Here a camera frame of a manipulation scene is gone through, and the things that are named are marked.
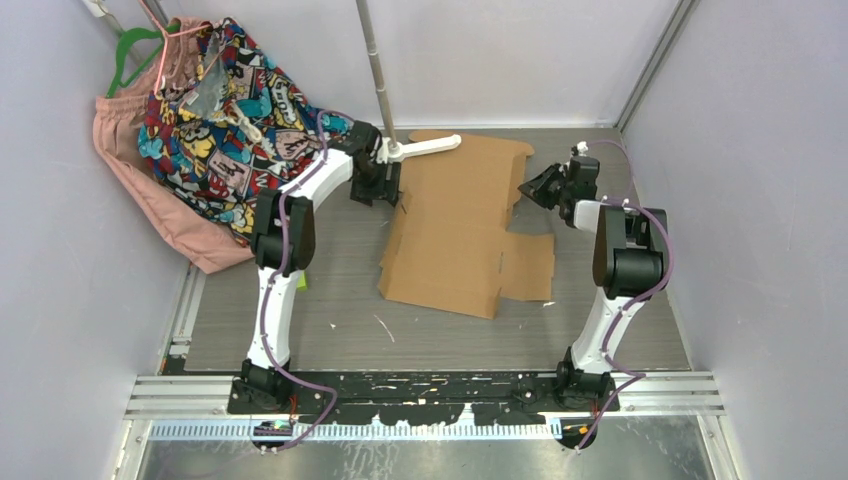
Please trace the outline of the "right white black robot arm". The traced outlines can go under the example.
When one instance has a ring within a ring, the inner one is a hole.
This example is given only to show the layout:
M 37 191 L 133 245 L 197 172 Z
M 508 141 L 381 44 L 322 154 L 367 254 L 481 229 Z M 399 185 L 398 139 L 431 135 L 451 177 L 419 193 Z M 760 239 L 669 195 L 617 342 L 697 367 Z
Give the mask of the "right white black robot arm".
M 565 224 L 594 237 L 593 305 L 581 334 L 558 364 L 553 397 L 565 409 L 601 406 L 615 390 L 615 355 L 627 327 L 670 280 L 667 215 L 627 199 L 597 195 L 600 163 L 574 156 L 548 166 L 518 190 Z

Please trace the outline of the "brown cardboard box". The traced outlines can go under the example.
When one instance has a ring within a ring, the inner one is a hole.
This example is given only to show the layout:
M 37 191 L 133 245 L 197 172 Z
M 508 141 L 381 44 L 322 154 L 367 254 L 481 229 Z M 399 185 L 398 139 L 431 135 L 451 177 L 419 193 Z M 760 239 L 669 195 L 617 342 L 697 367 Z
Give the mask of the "brown cardboard box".
M 509 231 L 533 147 L 464 134 L 403 161 L 377 288 L 390 301 L 480 318 L 501 300 L 552 297 L 555 237 Z

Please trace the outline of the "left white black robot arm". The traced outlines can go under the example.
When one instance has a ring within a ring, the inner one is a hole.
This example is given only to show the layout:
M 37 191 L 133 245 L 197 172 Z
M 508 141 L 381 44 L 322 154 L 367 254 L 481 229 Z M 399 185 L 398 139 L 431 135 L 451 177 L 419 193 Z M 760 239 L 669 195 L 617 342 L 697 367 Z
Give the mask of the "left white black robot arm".
M 289 367 L 291 317 L 298 283 L 316 250 L 316 210 L 343 185 L 353 201 L 396 205 L 401 166 L 379 162 L 384 147 L 375 126 L 356 121 L 345 136 L 320 146 L 315 161 L 292 181 L 261 189 L 250 239 L 260 286 L 257 315 L 232 382 L 230 411 L 277 413 L 288 407 L 296 383 Z

